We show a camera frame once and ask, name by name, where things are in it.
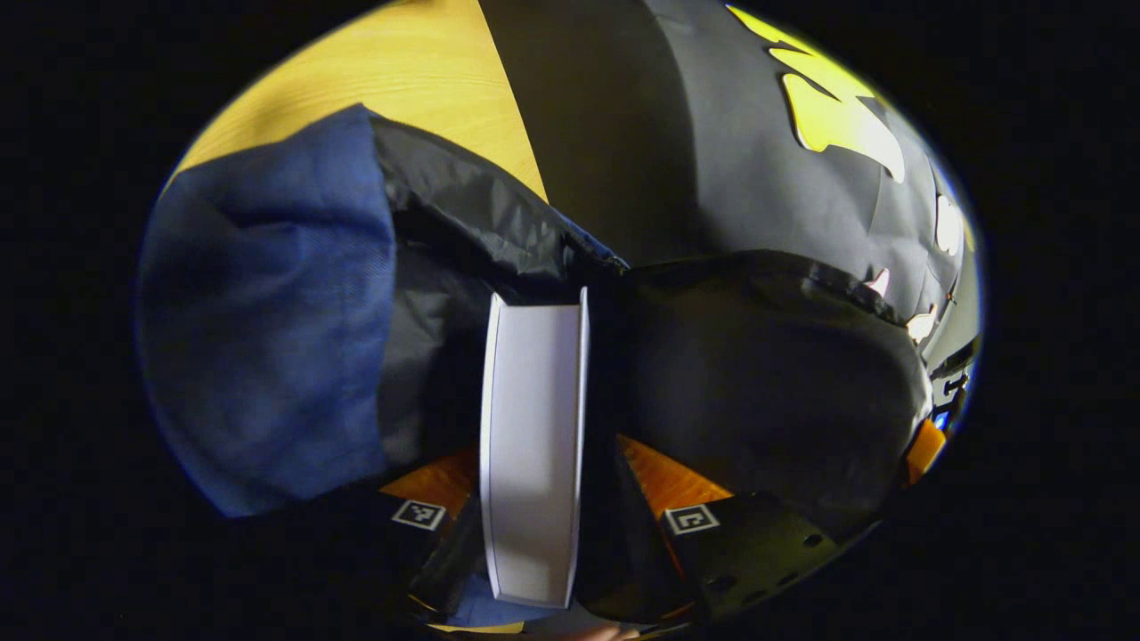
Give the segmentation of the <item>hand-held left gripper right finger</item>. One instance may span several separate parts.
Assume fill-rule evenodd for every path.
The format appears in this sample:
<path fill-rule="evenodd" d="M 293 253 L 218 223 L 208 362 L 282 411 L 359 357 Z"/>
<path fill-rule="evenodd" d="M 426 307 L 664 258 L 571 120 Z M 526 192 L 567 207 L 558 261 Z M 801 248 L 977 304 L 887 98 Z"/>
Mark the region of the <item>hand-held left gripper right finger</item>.
<path fill-rule="evenodd" d="M 603 443 L 591 464 L 575 597 L 598 617 L 725 620 L 842 552 L 768 492 L 726 490 L 627 435 Z"/>

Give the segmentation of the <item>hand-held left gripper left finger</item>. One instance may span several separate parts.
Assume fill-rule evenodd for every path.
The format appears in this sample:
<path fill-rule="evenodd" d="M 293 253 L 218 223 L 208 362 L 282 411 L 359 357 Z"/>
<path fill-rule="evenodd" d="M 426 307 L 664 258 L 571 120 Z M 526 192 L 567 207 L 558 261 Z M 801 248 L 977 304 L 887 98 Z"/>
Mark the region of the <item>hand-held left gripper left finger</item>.
<path fill-rule="evenodd" d="M 479 453 L 464 445 L 380 482 L 298 504 L 298 529 L 337 597 L 415 623 L 443 624 L 481 559 Z"/>

